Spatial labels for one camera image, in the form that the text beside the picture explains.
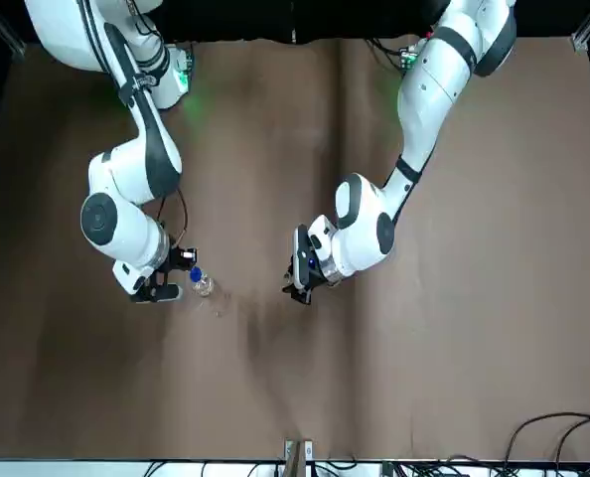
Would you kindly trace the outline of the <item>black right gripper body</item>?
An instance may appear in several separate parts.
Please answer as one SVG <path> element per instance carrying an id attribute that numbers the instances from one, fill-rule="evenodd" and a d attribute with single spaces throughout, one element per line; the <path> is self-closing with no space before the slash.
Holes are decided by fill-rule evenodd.
<path id="1" fill-rule="evenodd" d="M 162 285 L 169 283 L 169 275 L 172 271 L 186 271 L 187 258 L 185 257 L 186 250 L 179 246 L 174 246 L 169 250 L 167 258 L 158 267 L 158 272 L 162 275 Z"/>

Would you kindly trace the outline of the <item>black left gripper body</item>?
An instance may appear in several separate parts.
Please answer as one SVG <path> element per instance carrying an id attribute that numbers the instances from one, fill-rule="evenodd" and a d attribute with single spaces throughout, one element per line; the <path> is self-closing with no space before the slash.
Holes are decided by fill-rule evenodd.
<path id="1" fill-rule="evenodd" d="M 294 232 L 292 268 L 293 284 L 299 293 L 311 291 L 326 281 L 308 229 L 303 224 Z"/>

